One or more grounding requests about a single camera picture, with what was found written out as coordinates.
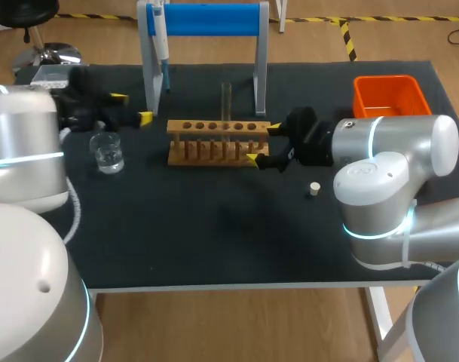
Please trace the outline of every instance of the black stool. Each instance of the black stool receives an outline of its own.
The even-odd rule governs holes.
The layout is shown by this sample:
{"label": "black stool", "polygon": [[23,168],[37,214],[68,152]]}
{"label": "black stool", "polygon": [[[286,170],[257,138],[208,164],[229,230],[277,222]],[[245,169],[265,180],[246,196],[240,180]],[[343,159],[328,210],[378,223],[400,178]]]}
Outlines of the black stool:
{"label": "black stool", "polygon": [[18,55],[13,64],[17,74],[25,66],[44,64],[81,64],[77,48],[64,43],[44,43],[37,25],[53,18],[59,9],[58,0],[0,0],[0,24],[25,29],[23,40],[33,48]]}

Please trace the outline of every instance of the wooden floor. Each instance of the wooden floor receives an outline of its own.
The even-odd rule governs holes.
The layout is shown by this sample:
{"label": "wooden floor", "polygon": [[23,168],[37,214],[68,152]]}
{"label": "wooden floor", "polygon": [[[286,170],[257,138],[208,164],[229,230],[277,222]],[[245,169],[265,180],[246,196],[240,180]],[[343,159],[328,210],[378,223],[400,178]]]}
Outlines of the wooden floor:
{"label": "wooden floor", "polygon": [[[459,16],[459,0],[288,0],[288,17]],[[135,0],[61,0],[61,12],[135,16]],[[271,3],[274,17],[274,3]],[[361,60],[431,60],[459,116],[459,46],[447,34],[459,23],[351,23]],[[77,46],[86,63],[140,64],[136,24],[54,19],[45,41]],[[0,83],[10,84],[21,31],[0,32]],[[172,63],[250,63],[253,39],[171,38]],[[340,29],[329,23],[271,25],[271,62],[348,61]],[[386,289],[393,318],[411,288]],[[103,362],[271,362],[376,360],[357,289],[112,294],[100,300]],[[402,360],[412,360],[408,355]]]}

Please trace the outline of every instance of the test tube rack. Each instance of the test tube rack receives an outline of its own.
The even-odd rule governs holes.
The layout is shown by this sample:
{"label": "test tube rack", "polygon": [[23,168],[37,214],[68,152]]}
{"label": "test tube rack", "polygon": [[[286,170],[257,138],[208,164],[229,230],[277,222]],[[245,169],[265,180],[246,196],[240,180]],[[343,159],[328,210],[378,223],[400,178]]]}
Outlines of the test tube rack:
{"label": "test tube rack", "polygon": [[[271,123],[265,121],[169,120],[167,133],[173,136],[173,141],[167,163],[171,166],[254,167],[246,154],[269,155],[269,126]],[[210,140],[181,140],[181,136]],[[249,141],[237,140],[241,136],[249,138]]]}

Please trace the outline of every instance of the glass of water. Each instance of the glass of water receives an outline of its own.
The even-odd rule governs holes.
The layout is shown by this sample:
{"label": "glass of water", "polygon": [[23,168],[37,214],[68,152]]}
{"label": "glass of water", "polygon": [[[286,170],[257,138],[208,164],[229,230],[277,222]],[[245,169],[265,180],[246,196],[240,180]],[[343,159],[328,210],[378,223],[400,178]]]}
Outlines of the glass of water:
{"label": "glass of water", "polygon": [[124,168],[121,139],[118,134],[97,133],[90,139],[90,150],[95,154],[99,170],[103,173],[113,174]]}

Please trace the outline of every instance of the black mat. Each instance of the black mat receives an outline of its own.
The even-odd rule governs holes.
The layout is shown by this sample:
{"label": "black mat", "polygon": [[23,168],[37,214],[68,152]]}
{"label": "black mat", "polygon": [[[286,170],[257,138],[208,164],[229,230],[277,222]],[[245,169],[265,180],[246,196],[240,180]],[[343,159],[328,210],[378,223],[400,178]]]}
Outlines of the black mat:
{"label": "black mat", "polygon": [[[145,106],[139,66],[93,66],[108,91],[128,94]],[[351,256],[332,191],[334,170],[287,171],[175,168],[167,166],[167,118],[220,119],[221,83],[232,83],[234,120],[254,119],[248,65],[172,66],[171,94],[160,116],[141,131],[121,132],[125,168],[96,172],[88,153],[90,134],[70,135],[66,166],[81,199],[82,222],[69,251],[90,288],[253,284],[289,282],[407,281],[435,274],[409,270],[370,271]],[[34,69],[23,70],[27,83]],[[427,62],[279,64],[268,70],[266,119],[282,121],[295,106],[311,105],[320,118],[351,117],[353,79],[358,75],[416,77],[434,114],[456,115]],[[282,147],[277,140],[271,149]],[[304,198],[308,182],[322,190]],[[432,179],[419,204],[459,196],[459,161],[447,177]],[[72,222],[72,204],[44,215],[61,234]]]}

